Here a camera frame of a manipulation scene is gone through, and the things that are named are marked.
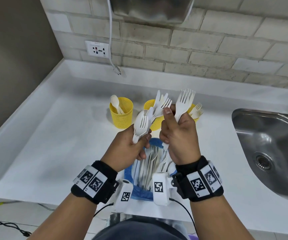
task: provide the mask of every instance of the fingernail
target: fingernail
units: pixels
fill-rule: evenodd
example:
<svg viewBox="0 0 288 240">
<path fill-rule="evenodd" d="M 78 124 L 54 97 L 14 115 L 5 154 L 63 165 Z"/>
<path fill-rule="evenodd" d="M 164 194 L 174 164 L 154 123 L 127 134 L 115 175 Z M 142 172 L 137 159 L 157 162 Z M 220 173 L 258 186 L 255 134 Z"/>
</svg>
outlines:
<svg viewBox="0 0 288 240">
<path fill-rule="evenodd" d="M 169 114 L 169 113 L 172 113 L 172 111 L 170 110 L 170 108 L 165 108 L 165 109 L 163 109 L 163 113 Z"/>
</svg>

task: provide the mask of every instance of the wristband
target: wristband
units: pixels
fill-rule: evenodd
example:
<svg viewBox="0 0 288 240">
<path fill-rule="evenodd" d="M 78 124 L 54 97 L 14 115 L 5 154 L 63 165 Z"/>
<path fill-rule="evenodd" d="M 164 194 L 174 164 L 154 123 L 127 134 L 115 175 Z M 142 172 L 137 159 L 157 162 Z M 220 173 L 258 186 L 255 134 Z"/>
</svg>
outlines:
<svg viewBox="0 0 288 240">
<path fill-rule="evenodd" d="M 95 161 L 74 179 L 71 193 L 77 197 L 85 197 L 94 204 L 107 203 L 117 189 L 115 180 L 117 172 L 102 161 Z"/>
<path fill-rule="evenodd" d="M 221 177 L 213 163 L 204 156 L 191 164 L 176 165 L 176 170 L 174 184 L 183 199 L 198 202 L 224 193 Z"/>
</svg>

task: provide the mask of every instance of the yellow cup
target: yellow cup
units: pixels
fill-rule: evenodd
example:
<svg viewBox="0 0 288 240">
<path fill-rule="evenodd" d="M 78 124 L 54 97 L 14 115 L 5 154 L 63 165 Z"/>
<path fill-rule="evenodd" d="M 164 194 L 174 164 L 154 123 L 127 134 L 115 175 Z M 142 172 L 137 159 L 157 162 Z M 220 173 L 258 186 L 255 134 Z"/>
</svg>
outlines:
<svg viewBox="0 0 288 240">
<path fill-rule="evenodd" d="M 195 107 L 195 104 L 192 104 L 192 106 L 190 106 L 190 108 L 188 109 L 187 113 L 190 113 L 192 111 L 192 109 Z"/>
<path fill-rule="evenodd" d="M 132 124 L 133 103 L 128 98 L 119 97 L 120 107 L 125 114 L 118 114 L 117 110 L 110 103 L 110 111 L 113 119 L 113 124 L 118 129 L 126 129 Z"/>
<path fill-rule="evenodd" d="M 154 106 L 154 103 L 155 103 L 155 99 L 151 99 L 149 101 L 147 101 L 145 104 L 144 104 L 144 109 L 150 109 L 150 107 L 153 107 Z M 150 129 L 152 131 L 156 131 L 158 129 L 161 128 L 162 126 L 162 121 L 164 120 L 164 116 L 161 116 L 161 117 L 157 117 L 153 124 L 151 125 Z"/>
</svg>

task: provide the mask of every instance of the stainless steel sink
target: stainless steel sink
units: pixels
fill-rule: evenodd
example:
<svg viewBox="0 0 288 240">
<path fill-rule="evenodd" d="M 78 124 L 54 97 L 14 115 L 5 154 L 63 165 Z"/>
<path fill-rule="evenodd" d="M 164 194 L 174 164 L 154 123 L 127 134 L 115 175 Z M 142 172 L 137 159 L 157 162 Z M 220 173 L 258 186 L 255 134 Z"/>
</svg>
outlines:
<svg viewBox="0 0 288 240">
<path fill-rule="evenodd" d="M 254 174 L 288 199 L 288 115 L 237 109 L 232 121 Z"/>
</svg>

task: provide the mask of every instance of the hand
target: hand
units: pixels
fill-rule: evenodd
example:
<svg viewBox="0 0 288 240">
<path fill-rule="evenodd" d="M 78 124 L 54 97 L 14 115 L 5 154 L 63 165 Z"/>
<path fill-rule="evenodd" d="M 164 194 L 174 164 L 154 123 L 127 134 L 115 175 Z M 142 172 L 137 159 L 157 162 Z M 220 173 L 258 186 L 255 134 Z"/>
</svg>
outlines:
<svg viewBox="0 0 288 240">
<path fill-rule="evenodd" d="M 175 112 L 175 105 L 163 109 L 160 139 L 170 144 L 170 158 L 176 165 L 193 163 L 201 158 L 195 121 L 186 112 L 177 123 L 172 110 Z"/>
<path fill-rule="evenodd" d="M 136 144 L 133 144 L 134 125 L 117 133 L 101 161 L 105 162 L 116 172 L 126 169 L 132 165 L 135 159 L 146 159 L 146 154 L 143 149 L 149 148 L 149 140 L 152 138 L 152 131 L 144 135 Z"/>
</svg>

